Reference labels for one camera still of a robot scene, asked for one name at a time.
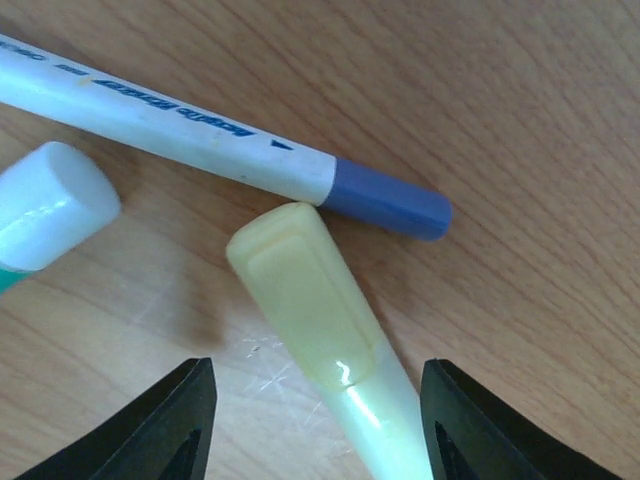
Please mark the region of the purple capped white marker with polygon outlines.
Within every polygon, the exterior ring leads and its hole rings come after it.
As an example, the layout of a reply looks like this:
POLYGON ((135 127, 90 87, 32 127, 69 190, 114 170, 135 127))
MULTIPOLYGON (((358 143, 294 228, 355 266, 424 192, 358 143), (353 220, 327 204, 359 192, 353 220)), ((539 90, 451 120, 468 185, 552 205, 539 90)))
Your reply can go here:
POLYGON ((452 221, 442 194, 1 38, 1 101, 100 137, 426 241, 452 221))

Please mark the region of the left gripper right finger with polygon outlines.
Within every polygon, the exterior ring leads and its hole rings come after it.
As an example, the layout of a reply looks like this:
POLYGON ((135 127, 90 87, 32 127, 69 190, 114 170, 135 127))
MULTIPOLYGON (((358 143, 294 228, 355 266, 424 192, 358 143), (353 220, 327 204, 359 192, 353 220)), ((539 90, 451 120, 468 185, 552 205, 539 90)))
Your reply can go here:
POLYGON ((421 415, 436 479, 608 479, 570 448, 446 359, 425 362, 421 415))

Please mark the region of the yellow highlighter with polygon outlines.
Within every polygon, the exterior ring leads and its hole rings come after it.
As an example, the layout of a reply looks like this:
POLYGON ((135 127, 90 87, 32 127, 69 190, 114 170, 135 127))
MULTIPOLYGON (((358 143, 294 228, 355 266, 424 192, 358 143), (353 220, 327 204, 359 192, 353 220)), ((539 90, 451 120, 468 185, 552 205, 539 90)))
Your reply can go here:
POLYGON ((226 256, 372 477, 433 478, 418 393, 317 210, 261 215, 226 256))

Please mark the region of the green white glue stick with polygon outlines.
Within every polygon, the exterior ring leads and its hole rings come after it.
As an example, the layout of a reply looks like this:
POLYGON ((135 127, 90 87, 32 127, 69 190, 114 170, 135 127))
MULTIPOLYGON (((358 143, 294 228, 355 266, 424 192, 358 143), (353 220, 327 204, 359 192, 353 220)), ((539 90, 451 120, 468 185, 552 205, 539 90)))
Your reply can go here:
POLYGON ((113 222, 119 196, 84 153, 52 141, 1 173, 1 290, 39 272, 113 222))

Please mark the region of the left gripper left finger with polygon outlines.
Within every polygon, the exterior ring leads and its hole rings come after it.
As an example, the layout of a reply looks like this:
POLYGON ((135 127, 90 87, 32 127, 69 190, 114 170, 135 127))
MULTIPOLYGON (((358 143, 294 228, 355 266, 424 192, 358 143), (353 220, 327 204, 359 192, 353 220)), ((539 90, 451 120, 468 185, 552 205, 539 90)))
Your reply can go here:
POLYGON ((203 479, 216 383, 209 357, 191 358, 21 479, 203 479))

